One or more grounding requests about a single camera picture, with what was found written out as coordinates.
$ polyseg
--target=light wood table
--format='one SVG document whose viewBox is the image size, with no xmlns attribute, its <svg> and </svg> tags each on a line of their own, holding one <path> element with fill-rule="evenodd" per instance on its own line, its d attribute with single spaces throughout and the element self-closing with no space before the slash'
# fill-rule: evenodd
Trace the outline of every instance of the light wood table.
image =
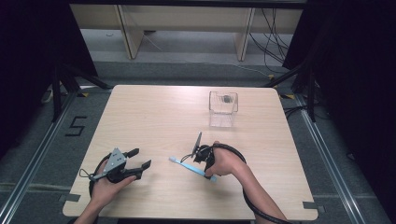
<svg viewBox="0 0 396 224">
<path fill-rule="evenodd" d="M 233 127 L 209 126 L 211 91 L 238 93 Z M 316 209 L 303 207 L 313 197 L 276 91 L 192 86 L 114 88 L 81 168 L 93 172 L 114 147 L 140 148 L 127 168 L 152 163 L 142 179 L 125 188 L 101 216 L 254 219 L 233 176 L 218 176 L 217 182 L 211 182 L 168 160 L 190 154 L 199 132 L 203 132 L 201 144 L 219 140 L 237 148 L 289 220 L 317 218 Z M 204 162 L 185 162 L 205 168 Z M 88 178 L 77 175 L 70 193 L 81 197 L 77 203 L 65 203 L 66 216 L 77 217 L 83 211 L 90 200 L 88 183 Z"/>
</svg>

